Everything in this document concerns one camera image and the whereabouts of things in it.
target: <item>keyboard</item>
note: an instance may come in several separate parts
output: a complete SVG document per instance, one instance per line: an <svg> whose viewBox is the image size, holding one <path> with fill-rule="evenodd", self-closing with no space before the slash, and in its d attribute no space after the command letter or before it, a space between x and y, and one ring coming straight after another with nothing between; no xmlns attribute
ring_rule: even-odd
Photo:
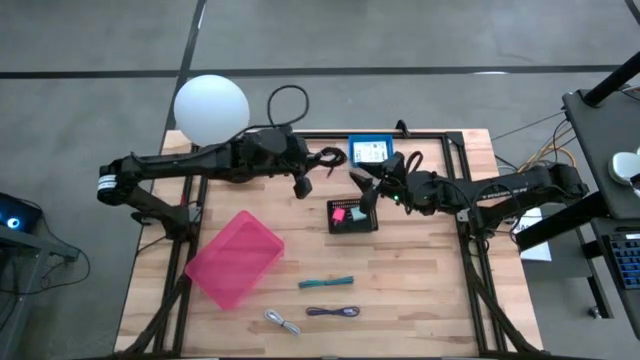
<svg viewBox="0 0 640 360"><path fill-rule="evenodd" d="M618 264L618 276L624 288L640 289L640 239L629 240L615 235L609 245Z"/></svg>

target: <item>gray cable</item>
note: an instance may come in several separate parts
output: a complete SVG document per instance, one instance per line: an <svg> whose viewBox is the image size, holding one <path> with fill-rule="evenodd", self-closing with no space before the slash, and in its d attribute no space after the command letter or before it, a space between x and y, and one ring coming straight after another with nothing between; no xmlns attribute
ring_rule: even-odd
<svg viewBox="0 0 640 360"><path fill-rule="evenodd" d="M267 309L267 311L264 312L264 317L271 321L272 323L278 324L280 326L282 326L283 328L289 330L290 333L292 333L295 336L299 336L300 335L300 328L293 325L292 323L285 321L282 316L280 316L280 314L278 314L275 310L273 309Z"/></svg>

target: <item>black pole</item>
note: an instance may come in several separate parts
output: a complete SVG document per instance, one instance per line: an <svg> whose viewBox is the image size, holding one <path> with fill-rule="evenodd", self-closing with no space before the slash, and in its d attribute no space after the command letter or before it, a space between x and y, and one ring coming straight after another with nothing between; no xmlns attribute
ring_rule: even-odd
<svg viewBox="0 0 640 360"><path fill-rule="evenodd" d="M595 88L589 91L583 98L584 103L596 107L598 104L611 95L614 91L620 89L620 87L631 80L640 72L640 52L636 53L617 68L606 79L602 80Z"/></svg>

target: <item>wooden table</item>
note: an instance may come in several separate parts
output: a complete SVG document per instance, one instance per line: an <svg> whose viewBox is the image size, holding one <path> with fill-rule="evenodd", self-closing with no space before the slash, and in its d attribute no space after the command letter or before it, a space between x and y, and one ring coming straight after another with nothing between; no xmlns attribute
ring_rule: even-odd
<svg viewBox="0 0 640 360"><path fill-rule="evenodd" d="M473 179L497 176L488 131L460 131L464 134ZM347 150L342 140L308 140L308 144L311 151L324 146ZM188 152L190 145L180 132L170 131L163 153ZM439 142L396 139L394 147L405 155L421 150L425 155L421 169L446 173ZM182 355L476 355L454 217L445 214L425 217L417 213L407 216L401 207L383 199L377 207L379 231L331 235L327 230L327 200L357 198L360 192L349 179L348 166L336 169L329 179L326 175L324 168L311 171L313 192L304 200L295 198L290 177L261 178L240 185L209 181L200 248L239 211L248 210L285 242L285 254L237 310L219 310L194 285ZM178 204L183 182L181 178L158 180L153 193L169 204ZM146 228L140 246L163 234L159 226ZM131 344L158 309L170 248L171 243L163 241L137 258L116 350ZM491 239L489 255L501 306L525 338L541 348L515 245L507 236L496 236ZM297 286L307 279L348 275L355 276L352 286L303 290ZM305 314L308 306L352 305L362 310L357 318ZM263 313L267 308L275 309L298 325L302 335L297 338L266 321ZM174 332L172 319L167 330L169 339ZM483 319L487 336L492 339L487 311L483 311Z"/></svg>

